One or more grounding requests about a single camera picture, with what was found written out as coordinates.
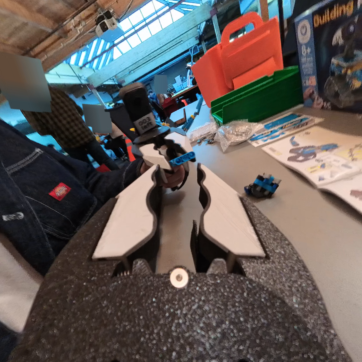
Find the blue beam brick assembly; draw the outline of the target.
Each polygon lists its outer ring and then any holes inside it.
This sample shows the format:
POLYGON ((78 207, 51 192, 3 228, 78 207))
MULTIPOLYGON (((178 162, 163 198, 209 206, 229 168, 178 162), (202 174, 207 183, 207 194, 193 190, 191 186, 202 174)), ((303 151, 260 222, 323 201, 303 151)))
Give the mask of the blue beam brick assembly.
POLYGON ((261 191, 267 192, 269 194, 274 194, 281 183, 281 179, 276 179, 271 174, 259 174, 255 181, 253 182, 253 186, 260 189, 261 191))

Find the dark green storage bin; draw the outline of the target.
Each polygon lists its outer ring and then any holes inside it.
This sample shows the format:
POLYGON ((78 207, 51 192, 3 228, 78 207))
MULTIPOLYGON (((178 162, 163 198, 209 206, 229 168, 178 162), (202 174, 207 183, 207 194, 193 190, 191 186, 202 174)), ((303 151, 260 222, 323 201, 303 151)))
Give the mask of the dark green storage bin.
POLYGON ((211 115, 221 126, 235 120, 255 123, 303 101, 298 66, 275 71, 211 102, 211 115))

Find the white ceiling-mounted device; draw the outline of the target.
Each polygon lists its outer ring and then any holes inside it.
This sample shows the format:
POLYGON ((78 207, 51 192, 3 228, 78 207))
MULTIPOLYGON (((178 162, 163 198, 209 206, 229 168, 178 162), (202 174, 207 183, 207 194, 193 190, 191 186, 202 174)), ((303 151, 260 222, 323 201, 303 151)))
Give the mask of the white ceiling-mounted device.
POLYGON ((109 30, 115 30, 118 27, 117 20, 112 10, 106 10, 99 13, 96 17, 96 35, 100 38, 109 30))

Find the dark toy box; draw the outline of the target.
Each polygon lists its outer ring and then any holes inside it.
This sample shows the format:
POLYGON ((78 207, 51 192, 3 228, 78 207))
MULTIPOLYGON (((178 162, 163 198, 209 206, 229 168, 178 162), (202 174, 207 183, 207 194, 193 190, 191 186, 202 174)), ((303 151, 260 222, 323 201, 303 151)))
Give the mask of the dark toy box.
POLYGON ((319 1, 294 25, 304 105, 361 114, 362 1, 319 1))

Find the person's left forearm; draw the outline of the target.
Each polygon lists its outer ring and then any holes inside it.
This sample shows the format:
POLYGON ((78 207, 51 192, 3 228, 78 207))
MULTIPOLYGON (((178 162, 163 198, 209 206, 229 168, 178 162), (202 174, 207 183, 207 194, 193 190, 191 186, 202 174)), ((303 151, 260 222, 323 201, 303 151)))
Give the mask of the person's left forearm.
POLYGON ((146 170, 147 166, 142 159, 126 162, 120 169, 105 173, 89 167, 83 185, 98 201, 105 204, 132 184, 146 170))

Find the blue sticker sheet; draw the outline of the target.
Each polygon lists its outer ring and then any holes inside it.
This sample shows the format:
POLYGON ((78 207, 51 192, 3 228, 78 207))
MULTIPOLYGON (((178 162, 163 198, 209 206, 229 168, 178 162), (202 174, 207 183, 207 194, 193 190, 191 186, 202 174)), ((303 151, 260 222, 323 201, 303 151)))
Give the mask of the blue sticker sheet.
POLYGON ((303 129, 310 128, 322 121, 324 121, 324 118, 290 112, 265 123, 264 127, 254 133, 248 142, 253 147, 264 146, 303 129))

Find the person's denim clothing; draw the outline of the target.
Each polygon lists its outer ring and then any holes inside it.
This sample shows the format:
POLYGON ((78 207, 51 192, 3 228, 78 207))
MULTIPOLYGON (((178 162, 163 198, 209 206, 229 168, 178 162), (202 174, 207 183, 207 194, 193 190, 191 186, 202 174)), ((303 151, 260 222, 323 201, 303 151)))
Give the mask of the person's denim clothing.
POLYGON ((45 276, 67 242, 105 205, 83 185, 88 168, 95 168, 0 123, 1 233, 45 276))

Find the blue angled beam brick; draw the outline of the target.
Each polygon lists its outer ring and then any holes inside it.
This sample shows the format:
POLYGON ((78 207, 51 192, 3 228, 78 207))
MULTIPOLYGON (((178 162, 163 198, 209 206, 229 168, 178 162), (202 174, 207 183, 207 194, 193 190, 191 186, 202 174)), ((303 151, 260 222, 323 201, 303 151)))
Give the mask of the blue angled beam brick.
POLYGON ((196 159, 196 154, 195 154, 195 152, 192 151, 192 152, 187 152, 185 154, 177 156, 172 160, 169 160, 169 164, 172 167, 176 167, 176 166, 182 165, 182 164, 184 164, 186 162, 189 162, 189 161, 194 162, 195 159, 196 159))

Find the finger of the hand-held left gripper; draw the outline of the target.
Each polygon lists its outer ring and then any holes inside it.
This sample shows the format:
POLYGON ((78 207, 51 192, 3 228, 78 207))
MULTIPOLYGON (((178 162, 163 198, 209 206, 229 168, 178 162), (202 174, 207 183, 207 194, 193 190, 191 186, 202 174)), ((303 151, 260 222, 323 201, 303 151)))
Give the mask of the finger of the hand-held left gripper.
POLYGON ((167 159, 174 159, 193 151, 189 138, 178 132, 170 132, 164 138, 164 156, 167 159))
POLYGON ((154 148, 154 144, 146 144, 140 147, 142 158, 147 165, 159 165, 164 170, 172 170, 168 159, 154 148))

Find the person's left hand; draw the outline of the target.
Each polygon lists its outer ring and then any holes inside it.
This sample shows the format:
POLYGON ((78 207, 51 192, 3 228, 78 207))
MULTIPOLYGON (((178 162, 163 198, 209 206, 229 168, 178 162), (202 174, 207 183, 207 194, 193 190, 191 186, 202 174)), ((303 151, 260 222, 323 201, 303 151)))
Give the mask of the person's left hand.
MULTIPOLYGON (((139 174, 144 174, 147 172, 148 169, 150 169, 152 166, 147 165, 143 160, 139 162, 138 164, 138 172, 139 174)), ((183 165, 178 165, 173 168, 172 174, 166 175, 166 181, 161 181, 161 186, 165 188, 175 188, 178 187, 185 178, 186 171, 184 169, 183 165)))

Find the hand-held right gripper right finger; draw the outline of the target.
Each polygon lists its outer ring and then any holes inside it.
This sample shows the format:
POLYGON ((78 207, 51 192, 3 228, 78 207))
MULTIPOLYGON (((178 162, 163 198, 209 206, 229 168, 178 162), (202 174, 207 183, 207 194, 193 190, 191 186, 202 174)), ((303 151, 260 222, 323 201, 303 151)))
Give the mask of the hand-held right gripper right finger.
POLYGON ((197 165, 201 235, 237 257, 266 257, 241 195, 203 164, 197 165))

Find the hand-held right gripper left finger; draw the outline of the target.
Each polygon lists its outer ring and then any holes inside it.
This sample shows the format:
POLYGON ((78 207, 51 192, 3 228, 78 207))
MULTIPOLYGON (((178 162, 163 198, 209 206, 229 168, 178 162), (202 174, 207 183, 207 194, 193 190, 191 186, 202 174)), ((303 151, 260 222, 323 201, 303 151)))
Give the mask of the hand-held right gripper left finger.
POLYGON ((135 259, 156 258, 163 196, 159 181, 160 166, 154 165, 116 196, 92 260, 118 260, 130 269, 135 259))

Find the skylight windows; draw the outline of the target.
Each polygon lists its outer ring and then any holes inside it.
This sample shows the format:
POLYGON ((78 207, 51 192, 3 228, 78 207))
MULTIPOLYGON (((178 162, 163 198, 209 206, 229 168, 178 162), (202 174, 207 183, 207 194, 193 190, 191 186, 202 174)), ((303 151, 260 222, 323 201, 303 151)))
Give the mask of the skylight windows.
POLYGON ((111 42, 99 38, 94 39, 63 63, 90 68, 95 71, 100 70, 111 61, 123 56, 126 52, 197 9, 201 4, 201 0, 148 1, 140 9, 118 22, 118 27, 123 31, 123 35, 111 42))

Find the open instruction booklet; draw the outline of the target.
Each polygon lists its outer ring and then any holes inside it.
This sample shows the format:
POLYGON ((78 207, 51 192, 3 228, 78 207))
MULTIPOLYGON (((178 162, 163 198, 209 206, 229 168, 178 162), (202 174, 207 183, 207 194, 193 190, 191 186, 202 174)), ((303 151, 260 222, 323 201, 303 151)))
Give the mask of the open instruction booklet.
POLYGON ((262 150, 362 213, 362 138, 322 127, 267 144, 262 150))

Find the small clear plastic parts bag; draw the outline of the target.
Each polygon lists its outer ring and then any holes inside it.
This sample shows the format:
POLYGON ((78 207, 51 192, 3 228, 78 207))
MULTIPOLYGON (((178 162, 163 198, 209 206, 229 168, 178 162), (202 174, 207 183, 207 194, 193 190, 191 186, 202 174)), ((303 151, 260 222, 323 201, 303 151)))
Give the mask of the small clear plastic parts bag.
POLYGON ((187 136, 190 143, 202 143, 205 140, 211 140, 211 143, 214 142, 219 126, 215 122, 205 123, 202 126, 198 126, 195 129, 188 131, 187 136))

